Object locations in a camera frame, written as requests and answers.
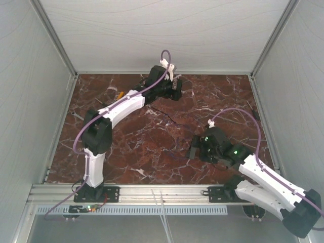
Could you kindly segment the black zip tie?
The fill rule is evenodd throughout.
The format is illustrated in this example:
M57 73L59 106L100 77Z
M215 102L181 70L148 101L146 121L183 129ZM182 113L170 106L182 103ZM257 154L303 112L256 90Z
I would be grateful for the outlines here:
M167 113L165 113L165 112L163 112L163 111L161 111L159 109L156 109L154 107L142 107L142 109L152 109L152 110L155 110L157 112L160 112L161 114L167 116L174 124L177 124Z

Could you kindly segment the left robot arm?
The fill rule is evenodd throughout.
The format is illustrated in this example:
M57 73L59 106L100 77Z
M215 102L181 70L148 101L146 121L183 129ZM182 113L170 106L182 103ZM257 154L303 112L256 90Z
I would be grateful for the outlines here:
M182 97L182 82L174 85L174 64L152 67L144 81L129 90L116 102L99 110L89 110L84 120L82 143L86 153L84 180L86 196L92 201L103 198L103 162L112 144L113 128L134 111L151 104L157 98L178 101Z

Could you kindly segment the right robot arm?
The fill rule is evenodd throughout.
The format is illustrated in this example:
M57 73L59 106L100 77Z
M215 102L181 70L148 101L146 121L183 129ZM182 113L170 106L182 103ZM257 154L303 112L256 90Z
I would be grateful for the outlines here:
M242 176L234 175L224 185L227 200L245 200L263 208L298 238L305 238L315 229L322 213L320 194L289 182L257 159L248 147L231 143L220 128L207 128L201 135L193 136L187 156L193 159L197 153L201 161L214 165L225 162L227 168L257 182L254 185Z

